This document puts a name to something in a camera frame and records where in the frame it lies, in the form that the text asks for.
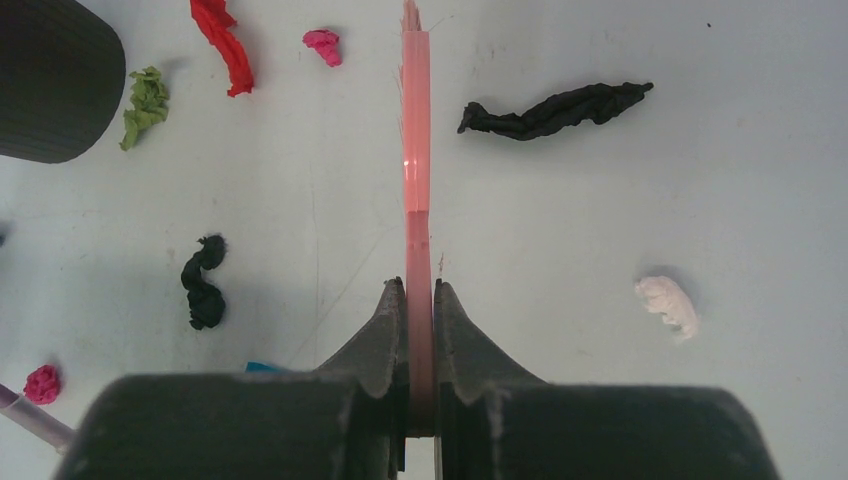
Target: white tabletop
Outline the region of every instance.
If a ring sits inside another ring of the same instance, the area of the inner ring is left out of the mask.
[[[58,362],[47,410],[77,425],[128,373],[316,366],[404,272],[400,0],[231,0],[256,73],[237,98],[188,1],[82,3],[130,70],[164,72],[170,116],[129,153],[117,115],[69,163],[0,158],[0,381]],[[472,320],[553,382],[724,387],[785,478],[844,478],[848,2],[419,5],[436,25],[433,271]],[[326,26],[336,69],[300,41]],[[604,126],[456,134],[469,101],[520,113],[623,81],[656,88]],[[228,311],[196,332],[179,274],[215,232]],[[633,294],[654,272],[702,316],[682,345]],[[404,478],[433,477],[430,449],[415,443]],[[4,479],[47,478],[58,459],[2,420],[0,452]]]

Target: black crumpled paper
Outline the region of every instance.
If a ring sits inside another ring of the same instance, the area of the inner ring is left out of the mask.
[[[203,280],[201,269],[212,270],[218,267],[224,261],[227,244],[220,235],[204,237],[198,242],[203,248],[186,263],[180,280],[188,290],[188,306],[191,310],[189,323],[195,330],[202,330],[221,323],[227,304],[221,291]]]
[[[471,102],[465,107],[457,133],[470,128],[524,141],[553,135],[583,120],[603,125],[642,101],[645,92],[652,88],[653,83],[625,83],[617,87],[598,83],[552,95],[521,116],[492,115],[479,103]]]

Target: pink straw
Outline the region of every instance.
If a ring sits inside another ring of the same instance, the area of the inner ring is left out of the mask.
[[[65,453],[74,439],[75,432],[70,427],[1,384],[0,415],[49,443],[59,453]]]
[[[436,390],[430,286],[430,35],[414,0],[404,1],[403,188],[409,324],[409,435],[432,436]]]

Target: red crumpled paper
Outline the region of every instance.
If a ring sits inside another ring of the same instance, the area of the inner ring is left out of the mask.
[[[227,30],[236,25],[236,20],[227,13],[226,0],[189,0],[191,18],[197,22],[200,31],[224,58],[230,70],[232,87],[227,95],[235,97],[239,93],[253,91],[253,72],[247,53],[236,37]]]
[[[315,49],[318,55],[331,67],[342,64],[342,56],[339,55],[339,36],[330,30],[312,30],[303,36],[303,43],[309,48]]]
[[[59,371],[53,365],[44,365],[27,377],[24,395],[36,405],[48,405],[56,400],[61,389]]]

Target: black cylinder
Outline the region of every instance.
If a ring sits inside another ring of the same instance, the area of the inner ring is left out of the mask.
[[[74,0],[0,0],[0,155],[79,156],[115,116],[126,74],[118,35]]]

